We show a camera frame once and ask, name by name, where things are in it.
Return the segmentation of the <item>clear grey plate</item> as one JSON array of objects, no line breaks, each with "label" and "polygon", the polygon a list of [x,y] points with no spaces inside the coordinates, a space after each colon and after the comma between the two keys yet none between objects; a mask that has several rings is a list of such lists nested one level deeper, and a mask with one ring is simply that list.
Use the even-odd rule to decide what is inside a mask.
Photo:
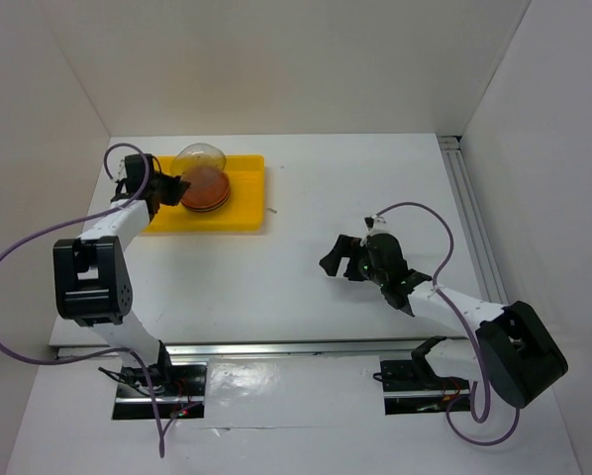
[{"label": "clear grey plate", "polygon": [[205,213],[218,209],[231,195],[228,175],[221,169],[203,165],[187,170],[182,180],[189,184],[181,198],[188,210]]},{"label": "clear grey plate", "polygon": [[204,142],[198,142],[187,146],[180,152],[172,160],[169,171],[171,175],[181,177],[187,170],[203,165],[224,171],[226,162],[226,156],[220,149]]}]

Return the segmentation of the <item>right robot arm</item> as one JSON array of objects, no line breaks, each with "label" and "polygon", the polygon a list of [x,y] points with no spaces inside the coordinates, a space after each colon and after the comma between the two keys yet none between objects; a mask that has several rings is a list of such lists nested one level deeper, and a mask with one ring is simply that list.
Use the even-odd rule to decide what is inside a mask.
[{"label": "right robot arm", "polygon": [[412,351],[411,375],[423,388],[445,378],[487,381],[505,403],[522,409],[568,371],[531,305],[485,302],[434,285],[431,276],[408,266],[388,233],[341,235],[319,265],[330,277],[372,282],[395,310],[463,331],[462,339],[434,336]]}]

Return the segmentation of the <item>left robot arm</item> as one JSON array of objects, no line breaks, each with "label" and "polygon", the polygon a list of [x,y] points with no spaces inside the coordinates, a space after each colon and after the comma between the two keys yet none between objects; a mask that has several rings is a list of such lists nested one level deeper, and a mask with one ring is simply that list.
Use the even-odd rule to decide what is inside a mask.
[{"label": "left robot arm", "polygon": [[146,330],[132,310],[135,293],[125,251],[160,207],[180,203],[188,184],[163,173],[151,154],[128,155],[123,164],[125,176],[109,209],[78,237],[61,239],[53,246],[55,301],[63,319],[122,350],[123,371],[130,384],[161,395],[173,386],[175,372],[164,343]]}]

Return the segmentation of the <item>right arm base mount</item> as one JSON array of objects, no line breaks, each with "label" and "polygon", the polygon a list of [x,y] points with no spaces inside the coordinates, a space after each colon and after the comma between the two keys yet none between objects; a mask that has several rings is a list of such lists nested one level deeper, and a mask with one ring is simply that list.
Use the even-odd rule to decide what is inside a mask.
[{"label": "right arm base mount", "polygon": [[372,375],[383,391],[386,416],[470,412],[469,384],[458,378],[422,379],[410,360],[381,360]]}]

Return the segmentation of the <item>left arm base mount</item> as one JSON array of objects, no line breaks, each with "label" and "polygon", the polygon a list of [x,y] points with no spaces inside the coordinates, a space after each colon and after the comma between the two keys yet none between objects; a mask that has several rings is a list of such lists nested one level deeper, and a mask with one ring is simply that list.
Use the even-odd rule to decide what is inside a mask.
[{"label": "left arm base mount", "polygon": [[[129,368],[111,371],[99,367],[117,384],[112,412],[114,421],[146,421],[154,419],[145,379],[140,380]],[[169,382],[154,382],[154,394],[159,417],[168,421],[203,419],[205,415],[205,393],[207,364],[182,364],[171,367]]]}]

